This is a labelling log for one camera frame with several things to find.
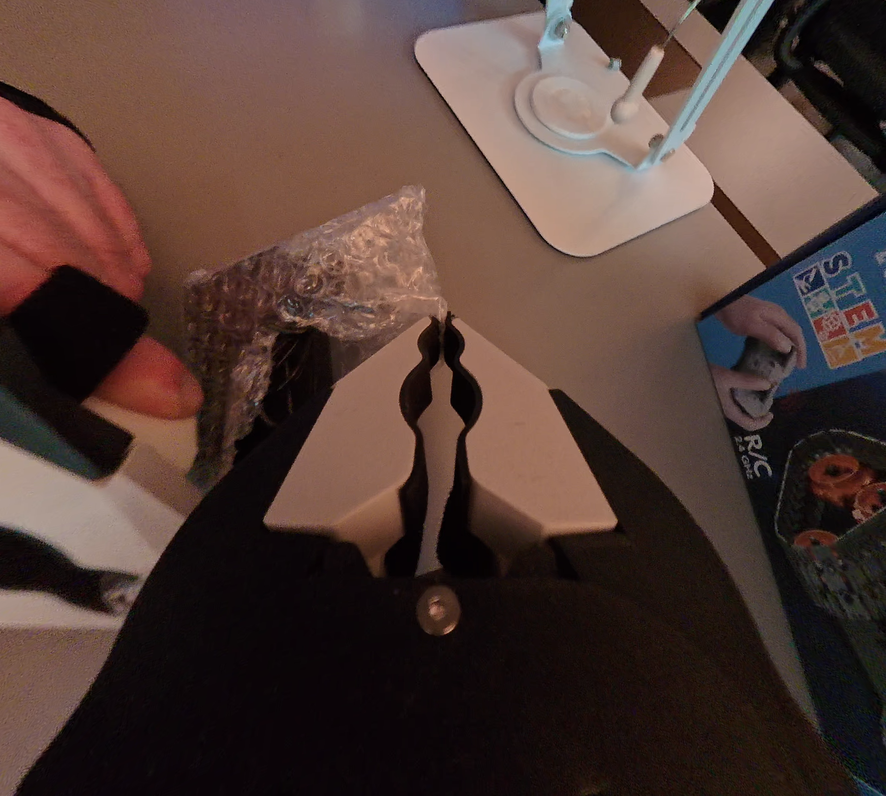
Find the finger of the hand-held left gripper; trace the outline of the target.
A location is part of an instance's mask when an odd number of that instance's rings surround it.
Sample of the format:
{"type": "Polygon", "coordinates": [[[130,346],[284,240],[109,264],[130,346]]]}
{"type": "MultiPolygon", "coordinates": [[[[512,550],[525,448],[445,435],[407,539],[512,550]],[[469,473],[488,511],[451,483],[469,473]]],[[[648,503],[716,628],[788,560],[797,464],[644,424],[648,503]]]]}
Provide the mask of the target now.
{"type": "Polygon", "coordinates": [[[72,558],[42,537],[1,531],[2,628],[117,630],[142,575],[72,558]]]}
{"type": "Polygon", "coordinates": [[[2,442],[2,527],[60,550],[88,568],[148,573],[200,491],[187,473],[194,421],[128,421],[131,452],[116,473],[88,481],[2,442]]]}

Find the white desk stand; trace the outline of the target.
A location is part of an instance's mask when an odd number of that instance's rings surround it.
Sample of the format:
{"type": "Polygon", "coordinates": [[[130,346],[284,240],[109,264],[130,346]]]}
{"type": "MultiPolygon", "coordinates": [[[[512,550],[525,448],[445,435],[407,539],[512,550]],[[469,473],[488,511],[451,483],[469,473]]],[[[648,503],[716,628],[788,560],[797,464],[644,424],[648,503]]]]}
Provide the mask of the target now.
{"type": "Polygon", "coordinates": [[[712,199],[712,177],[686,141],[773,0],[739,3],[669,126],[645,92],[702,0],[632,78],[572,19],[573,1],[429,31],[415,57],[539,235],[592,257],[712,199]]]}

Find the blue cardboard kit box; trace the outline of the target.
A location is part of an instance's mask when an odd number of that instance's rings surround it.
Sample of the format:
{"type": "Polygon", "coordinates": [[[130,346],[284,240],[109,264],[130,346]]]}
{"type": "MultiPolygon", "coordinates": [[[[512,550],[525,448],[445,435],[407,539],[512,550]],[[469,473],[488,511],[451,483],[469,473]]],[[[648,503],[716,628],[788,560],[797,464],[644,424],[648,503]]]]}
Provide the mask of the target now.
{"type": "Polygon", "coordinates": [[[884,794],[884,194],[696,330],[820,730],[884,794]]]}

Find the clear plastic parts bag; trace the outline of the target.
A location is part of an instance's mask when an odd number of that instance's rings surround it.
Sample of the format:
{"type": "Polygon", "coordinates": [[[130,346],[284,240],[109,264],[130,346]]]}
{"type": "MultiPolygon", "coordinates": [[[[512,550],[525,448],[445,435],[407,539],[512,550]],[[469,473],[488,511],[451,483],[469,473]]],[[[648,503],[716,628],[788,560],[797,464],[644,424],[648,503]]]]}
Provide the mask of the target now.
{"type": "Polygon", "coordinates": [[[187,357],[204,394],[198,486],[211,488],[275,430],[260,423],[260,408],[278,335],[328,335],[336,382],[416,321],[443,316],[424,218],[425,191],[407,186],[186,278],[187,357]]]}

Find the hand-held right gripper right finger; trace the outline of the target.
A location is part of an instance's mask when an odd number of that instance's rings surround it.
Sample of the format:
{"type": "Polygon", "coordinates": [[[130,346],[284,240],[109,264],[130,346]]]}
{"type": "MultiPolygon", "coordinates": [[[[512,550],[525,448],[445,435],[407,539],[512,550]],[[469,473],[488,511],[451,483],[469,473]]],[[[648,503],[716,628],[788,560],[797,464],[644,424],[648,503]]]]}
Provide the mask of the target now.
{"type": "Polygon", "coordinates": [[[437,560],[496,576],[550,538],[607,534],[617,516],[547,385],[457,317],[443,337],[461,430],[437,560]]]}

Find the person's left hand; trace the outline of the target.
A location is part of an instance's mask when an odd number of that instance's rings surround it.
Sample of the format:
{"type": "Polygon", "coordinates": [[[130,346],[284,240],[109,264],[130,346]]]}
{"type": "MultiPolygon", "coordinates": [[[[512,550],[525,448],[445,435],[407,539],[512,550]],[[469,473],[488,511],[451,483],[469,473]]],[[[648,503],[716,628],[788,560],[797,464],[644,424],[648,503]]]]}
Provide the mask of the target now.
{"type": "MultiPolygon", "coordinates": [[[[93,148],[70,127],[2,98],[2,315],[60,266],[139,302],[151,263],[135,214],[93,148]]],[[[195,415],[203,401],[188,368],[150,337],[139,339],[96,396],[171,420],[195,415]]]]}

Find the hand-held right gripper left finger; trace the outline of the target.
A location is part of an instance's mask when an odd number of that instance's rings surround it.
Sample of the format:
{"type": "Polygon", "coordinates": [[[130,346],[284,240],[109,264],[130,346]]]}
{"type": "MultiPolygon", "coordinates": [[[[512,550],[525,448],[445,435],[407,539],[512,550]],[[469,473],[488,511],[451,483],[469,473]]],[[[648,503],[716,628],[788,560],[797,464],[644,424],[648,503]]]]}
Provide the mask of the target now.
{"type": "Polygon", "coordinates": [[[267,528],[352,543],[375,575],[415,574],[428,506],[418,420],[432,402],[440,330],[436,317],[419,320],[337,382],[267,528]]]}

